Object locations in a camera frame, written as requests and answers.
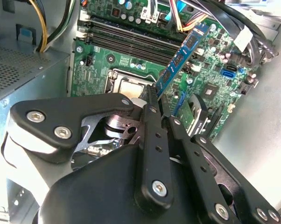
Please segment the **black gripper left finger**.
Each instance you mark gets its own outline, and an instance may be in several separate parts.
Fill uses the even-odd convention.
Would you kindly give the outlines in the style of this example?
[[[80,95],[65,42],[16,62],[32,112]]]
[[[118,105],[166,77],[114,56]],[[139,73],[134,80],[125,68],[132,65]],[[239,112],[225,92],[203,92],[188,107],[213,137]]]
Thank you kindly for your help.
[[[143,106],[120,93],[18,102],[10,109],[1,147],[8,177],[42,206],[51,187],[76,171],[71,168],[74,153],[110,137],[105,131],[108,120],[118,124],[125,119],[124,128],[133,129],[126,146],[133,144],[144,117],[161,119],[158,97],[150,86]]]

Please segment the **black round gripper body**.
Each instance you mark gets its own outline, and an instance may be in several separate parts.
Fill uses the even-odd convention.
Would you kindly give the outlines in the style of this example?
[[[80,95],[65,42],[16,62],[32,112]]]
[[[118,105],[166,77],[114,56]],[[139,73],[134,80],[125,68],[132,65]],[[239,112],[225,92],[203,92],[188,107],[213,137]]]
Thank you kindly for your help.
[[[40,224],[161,224],[175,192],[167,126],[142,118],[133,144],[57,181],[38,212]]]

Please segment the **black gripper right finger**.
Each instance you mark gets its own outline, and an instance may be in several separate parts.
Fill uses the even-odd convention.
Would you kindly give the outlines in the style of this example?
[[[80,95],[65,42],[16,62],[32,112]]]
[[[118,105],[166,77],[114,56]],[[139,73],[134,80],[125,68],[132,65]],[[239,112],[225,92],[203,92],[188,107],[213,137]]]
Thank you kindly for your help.
[[[202,135],[176,117],[167,126],[175,201],[162,224],[281,224],[279,212]]]

